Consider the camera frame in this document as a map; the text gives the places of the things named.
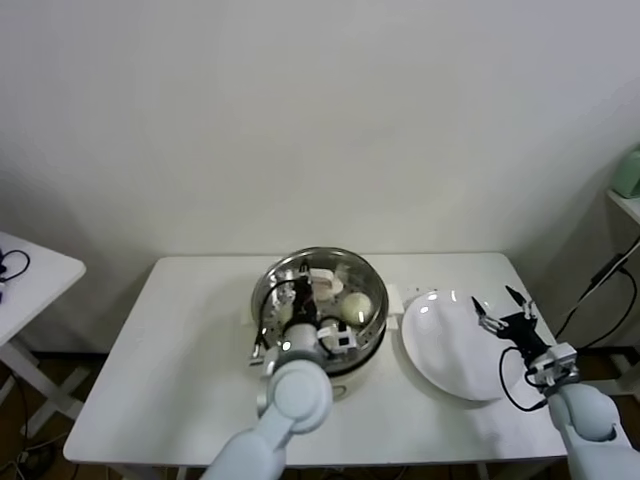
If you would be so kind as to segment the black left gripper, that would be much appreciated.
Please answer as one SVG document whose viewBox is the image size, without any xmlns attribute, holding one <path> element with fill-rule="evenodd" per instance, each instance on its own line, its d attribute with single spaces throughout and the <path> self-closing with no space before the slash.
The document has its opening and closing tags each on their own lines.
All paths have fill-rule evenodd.
<svg viewBox="0 0 640 480">
<path fill-rule="evenodd" d="M 293 301 L 292 324 L 319 325 L 317 306 L 311 280 L 311 267 L 301 265 L 298 277 L 293 283 L 278 283 L 271 293 L 271 309 L 277 311 Z"/>
</svg>

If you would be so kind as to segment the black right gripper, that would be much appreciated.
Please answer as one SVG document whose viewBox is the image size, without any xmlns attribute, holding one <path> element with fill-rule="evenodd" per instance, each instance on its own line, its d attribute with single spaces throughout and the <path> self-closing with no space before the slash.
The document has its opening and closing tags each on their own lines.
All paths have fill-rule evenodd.
<svg viewBox="0 0 640 480">
<path fill-rule="evenodd" d="M 533 310 L 534 301 L 527 300 L 523 294 L 509 285 L 506 291 L 520 307 L 522 313 L 515 313 L 501 319 L 491 317 L 480 301 L 474 296 L 471 301 L 478 317 L 479 325 L 491 334 L 514 343 L 523 358 L 538 358 L 548 350 L 548 345 L 536 333 L 537 319 Z"/>
</svg>

